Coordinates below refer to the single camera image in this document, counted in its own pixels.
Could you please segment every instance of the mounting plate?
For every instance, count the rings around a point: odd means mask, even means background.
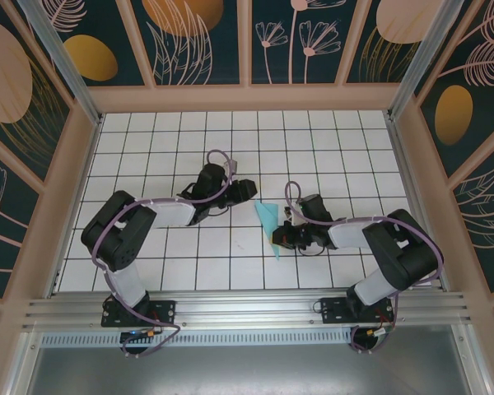
[[[150,300],[145,316],[150,319],[158,319],[162,323],[174,323],[175,302],[173,300]],[[103,328],[149,328],[152,326],[150,323],[136,318],[123,309],[119,302],[113,300],[104,303],[100,325]]]
[[[347,307],[346,298],[322,298],[320,299],[320,311],[322,323],[380,323],[379,311],[389,320],[394,320],[394,311],[389,299],[383,299],[368,309],[362,311],[359,318],[355,318]]]

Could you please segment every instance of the white grid floor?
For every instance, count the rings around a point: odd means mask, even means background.
[[[238,161],[237,179],[256,183],[254,199],[280,206],[280,223],[288,180],[303,196],[320,192],[333,218],[409,210],[380,111],[107,114],[56,290],[107,290],[80,235],[114,191],[174,196],[216,148]],[[136,263],[148,290],[347,287],[377,268],[367,250],[280,251],[277,261],[252,200],[195,227],[152,230]]]

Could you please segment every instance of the beige circle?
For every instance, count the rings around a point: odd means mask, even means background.
[[[93,81],[106,81],[117,74],[117,59],[102,41],[90,35],[74,35],[64,47],[79,73]]]
[[[223,16],[223,0],[142,0],[142,6],[150,19],[165,32],[178,36],[188,35],[189,14],[185,3],[189,6],[194,18],[196,15],[201,17],[209,31],[216,27]],[[179,10],[180,21],[184,24],[184,29],[181,27],[175,29],[175,14],[170,10],[169,5]],[[195,31],[191,31],[190,35],[195,35]]]
[[[0,122],[24,116],[32,89],[30,60],[15,36],[0,25]]]
[[[473,102],[470,93],[459,85],[446,88],[436,108],[436,134],[447,146],[452,146],[467,132],[472,119]]]
[[[418,43],[441,3],[442,0],[382,0],[377,8],[377,30],[390,43]]]

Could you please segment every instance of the light blue cloth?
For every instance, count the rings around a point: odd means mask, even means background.
[[[258,213],[260,222],[262,222],[263,230],[265,231],[265,235],[268,237],[270,243],[273,232],[276,228],[278,228],[278,205],[274,203],[261,203],[257,200],[254,202],[254,206],[256,207],[256,212]],[[277,261],[279,261],[280,248],[272,243],[271,247],[273,247],[274,256]]]

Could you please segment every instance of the yellow oval shape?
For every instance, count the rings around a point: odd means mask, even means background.
[[[94,81],[106,81],[117,74],[117,59],[110,48],[90,35],[74,35],[64,47],[79,73]]]
[[[436,108],[437,138],[452,146],[465,134],[472,119],[473,102],[470,93],[459,85],[446,88]]]
[[[15,36],[0,25],[0,122],[22,118],[30,106],[32,90],[30,60]]]
[[[441,3],[442,0],[382,0],[377,8],[377,30],[390,43],[418,43]]]
[[[192,11],[194,18],[199,15],[207,30],[211,30],[220,22],[223,15],[223,0],[142,0],[148,16],[163,31],[179,37],[196,35],[196,30],[189,29],[189,14],[185,3]]]

